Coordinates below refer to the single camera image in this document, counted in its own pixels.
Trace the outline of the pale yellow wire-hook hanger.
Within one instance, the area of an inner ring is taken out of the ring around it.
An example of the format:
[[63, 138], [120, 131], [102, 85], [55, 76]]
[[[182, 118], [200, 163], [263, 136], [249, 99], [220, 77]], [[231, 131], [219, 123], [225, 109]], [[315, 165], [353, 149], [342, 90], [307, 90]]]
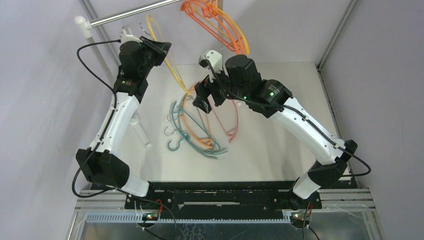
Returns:
[[[154, 41], [157, 42], [165, 42], [164, 35], [162, 34], [162, 31], [160, 29], [160, 25], [157, 23], [157, 21], [150, 15], [147, 14], [145, 16], [145, 22], [147, 24], [148, 33], [151, 36], [151, 38]], [[190, 96], [191, 93], [187, 89], [182, 76], [180, 74], [180, 71], [178, 67], [175, 64], [174, 58], [172, 54], [169, 52], [164, 60], [165, 65], [168, 67], [168, 70], [170, 71], [172, 77], [175, 79], [176, 83], [179, 85], [179, 87], [188, 95]]]

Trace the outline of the teal plastic hanger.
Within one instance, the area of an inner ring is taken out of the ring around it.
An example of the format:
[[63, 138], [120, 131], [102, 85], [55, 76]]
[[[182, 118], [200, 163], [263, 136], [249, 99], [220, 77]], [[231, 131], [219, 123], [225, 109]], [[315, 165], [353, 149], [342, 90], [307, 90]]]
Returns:
[[[211, 145], [208, 147], [200, 147], [194, 143], [194, 134], [189, 133], [188, 127], [183, 128], [183, 117], [188, 117], [206, 134], [206, 140], [211, 141]], [[183, 108], [183, 103], [177, 103], [174, 101], [167, 115], [168, 121], [173, 126], [173, 129], [179, 135], [178, 141], [172, 146], [172, 140], [166, 143], [166, 148], [171, 152], [176, 152], [181, 148], [182, 143], [187, 143], [196, 153], [207, 159], [218, 159], [218, 156], [224, 155], [228, 152], [228, 149], [223, 148], [220, 143], [212, 136], [211, 131], [207, 130], [207, 127], [200, 124], [195, 118]]]

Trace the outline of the yellow-orange plastic hanger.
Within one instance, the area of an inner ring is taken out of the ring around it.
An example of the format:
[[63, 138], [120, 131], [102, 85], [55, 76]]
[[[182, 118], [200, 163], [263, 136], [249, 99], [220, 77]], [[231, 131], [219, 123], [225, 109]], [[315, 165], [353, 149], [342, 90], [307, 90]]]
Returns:
[[206, 15], [208, 22], [207, 31], [216, 38], [224, 47], [237, 55], [249, 55], [248, 41], [236, 22], [219, 7], [219, 0], [206, 1]]

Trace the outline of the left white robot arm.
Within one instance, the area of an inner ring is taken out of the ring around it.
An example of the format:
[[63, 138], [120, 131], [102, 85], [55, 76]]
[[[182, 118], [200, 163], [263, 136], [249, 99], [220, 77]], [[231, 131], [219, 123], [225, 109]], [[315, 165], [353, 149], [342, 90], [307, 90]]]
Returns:
[[88, 148], [80, 148], [76, 152], [75, 159], [79, 165], [76, 175], [83, 173], [92, 184], [137, 196], [138, 204], [149, 209], [156, 203], [156, 194], [149, 190], [147, 180], [131, 172], [117, 150], [145, 95], [150, 71], [164, 62], [172, 43], [143, 36], [119, 39], [118, 43], [120, 65], [117, 77], [113, 86], [106, 85], [112, 92], [112, 100], [95, 139]]

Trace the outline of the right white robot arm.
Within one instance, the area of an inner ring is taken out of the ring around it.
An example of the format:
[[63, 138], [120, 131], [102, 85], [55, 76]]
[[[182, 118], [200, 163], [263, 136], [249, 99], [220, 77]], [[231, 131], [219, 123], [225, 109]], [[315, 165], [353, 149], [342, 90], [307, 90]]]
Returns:
[[223, 63], [221, 56], [209, 52], [199, 58], [199, 65], [210, 74], [194, 87], [195, 107], [208, 114], [212, 110], [209, 97], [217, 107], [225, 100], [242, 101], [253, 112], [281, 123], [315, 156], [315, 163], [290, 189], [293, 207], [302, 208], [317, 190], [345, 177], [357, 143], [332, 136], [280, 81], [263, 79], [253, 59], [238, 54]]

